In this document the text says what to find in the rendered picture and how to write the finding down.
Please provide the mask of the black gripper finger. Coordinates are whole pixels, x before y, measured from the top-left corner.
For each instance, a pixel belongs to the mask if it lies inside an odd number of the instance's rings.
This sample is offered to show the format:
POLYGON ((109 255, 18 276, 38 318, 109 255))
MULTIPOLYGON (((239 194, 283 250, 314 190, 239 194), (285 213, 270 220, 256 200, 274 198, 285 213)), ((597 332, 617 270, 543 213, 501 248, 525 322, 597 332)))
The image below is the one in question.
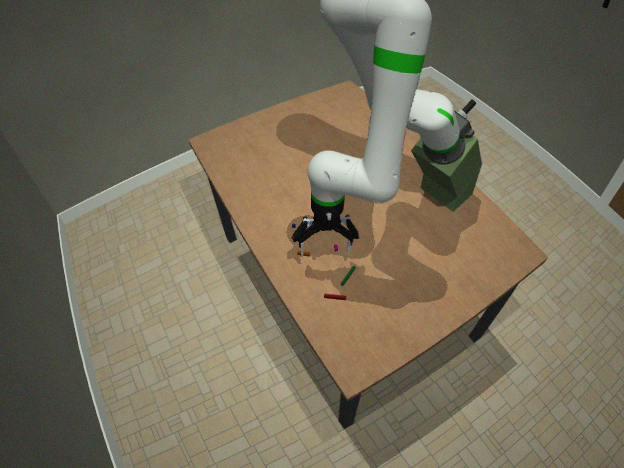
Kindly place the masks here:
POLYGON ((325 226, 323 225, 315 227, 313 224, 309 227, 313 220, 314 219, 307 219, 307 217, 304 216, 302 223, 293 233, 293 242, 299 242, 299 248, 301 248, 301 256, 304 256, 303 242, 311 237, 313 234, 318 233, 320 230, 323 230, 325 228, 325 226))
POLYGON ((359 234, 357 229, 355 228, 355 226, 353 225, 353 223, 350 220, 350 216, 346 215, 345 217, 340 218, 341 222, 343 222, 345 225, 347 225, 346 229, 344 226, 342 226, 341 224, 339 224, 337 227, 335 225, 331 225, 329 226, 329 228, 333 229, 336 232, 339 232, 341 235, 343 235, 345 238, 347 238, 347 254, 350 253, 350 247, 353 243, 353 239, 359 239, 359 234), (351 224, 350 224, 351 222, 351 224))

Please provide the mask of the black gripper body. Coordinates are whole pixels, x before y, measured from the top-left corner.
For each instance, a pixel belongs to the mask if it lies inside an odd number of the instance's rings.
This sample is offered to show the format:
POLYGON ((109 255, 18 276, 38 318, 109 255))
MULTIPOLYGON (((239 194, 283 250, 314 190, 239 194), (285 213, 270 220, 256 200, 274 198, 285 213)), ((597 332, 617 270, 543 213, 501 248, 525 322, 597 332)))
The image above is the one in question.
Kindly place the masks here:
POLYGON ((340 215, 339 215, 339 216, 338 216, 338 217, 336 217, 336 218, 332 218, 331 220, 328 220, 328 219, 323 219, 323 218, 320 218, 320 217, 318 217, 318 216, 316 216, 316 215, 314 214, 314 217, 312 218, 312 219, 314 219, 314 220, 313 220, 313 222, 312 222, 312 224, 313 224, 315 227, 319 227, 320 225, 325 226, 325 228, 324 228, 323 230, 321 230, 321 231, 326 231, 326 230, 328 230, 328 231, 332 231, 333 229, 329 228, 329 226, 331 226, 331 225, 335 225, 335 226, 337 227, 337 226, 341 223, 340 218, 341 218, 341 217, 340 217, 340 215), (338 221, 338 220, 339 220, 339 221, 338 221))

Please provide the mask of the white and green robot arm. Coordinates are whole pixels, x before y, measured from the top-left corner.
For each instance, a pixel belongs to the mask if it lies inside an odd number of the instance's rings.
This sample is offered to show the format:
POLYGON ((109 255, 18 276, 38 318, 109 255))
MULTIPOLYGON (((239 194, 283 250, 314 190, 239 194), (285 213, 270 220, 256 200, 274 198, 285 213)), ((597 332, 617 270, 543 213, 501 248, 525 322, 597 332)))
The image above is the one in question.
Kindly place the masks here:
POLYGON ((476 102, 454 112, 444 95, 417 89, 432 23, 425 0, 321 0, 320 12, 350 56, 371 110, 362 159, 327 150, 309 162, 311 210, 331 220, 343 212, 345 195, 373 203, 396 195, 406 129, 420 135, 431 161, 457 161, 475 134, 467 113, 476 102))

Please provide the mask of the green rod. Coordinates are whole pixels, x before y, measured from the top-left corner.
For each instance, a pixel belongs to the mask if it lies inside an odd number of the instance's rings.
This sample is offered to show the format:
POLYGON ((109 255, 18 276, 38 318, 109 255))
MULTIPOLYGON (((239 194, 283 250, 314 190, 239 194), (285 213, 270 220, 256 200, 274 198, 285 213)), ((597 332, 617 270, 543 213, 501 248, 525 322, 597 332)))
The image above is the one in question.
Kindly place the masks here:
POLYGON ((352 275, 352 273, 354 272, 354 270, 356 269, 355 266, 353 266, 350 271, 348 272, 348 274, 345 276, 345 278, 343 279, 343 281, 341 282, 341 285, 344 286, 344 284, 347 282, 347 280, 349 279, 349 277, 352 275))

